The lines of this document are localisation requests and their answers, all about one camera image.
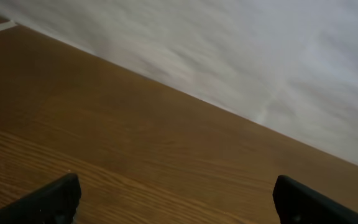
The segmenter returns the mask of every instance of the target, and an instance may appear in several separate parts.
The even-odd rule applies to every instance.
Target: wooden table
[[[358,167],[25,27],[0,32],[0,207],[67,172],[78,223],[279,223],[286,174],[358,212]]]

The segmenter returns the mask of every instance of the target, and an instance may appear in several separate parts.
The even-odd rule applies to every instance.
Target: white curtain
[[[358,164],[358,0],[0,0],[0,14]]]

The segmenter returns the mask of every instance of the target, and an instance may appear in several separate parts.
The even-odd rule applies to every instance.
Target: white sheet
[[[358,164],[358,0],[0,0],[0,14]]]

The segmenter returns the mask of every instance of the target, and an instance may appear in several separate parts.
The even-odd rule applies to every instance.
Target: white backdrop
[[[0,14],[358,164],[358,0],[0,0]]]

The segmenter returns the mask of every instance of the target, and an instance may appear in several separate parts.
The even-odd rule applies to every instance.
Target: black object
[[[80,202],[76,174],[67,174],[0,209],[0,224],[71,224]]]
[[[358,224],[358,213],[284,175],[273,199],[282,224]]]

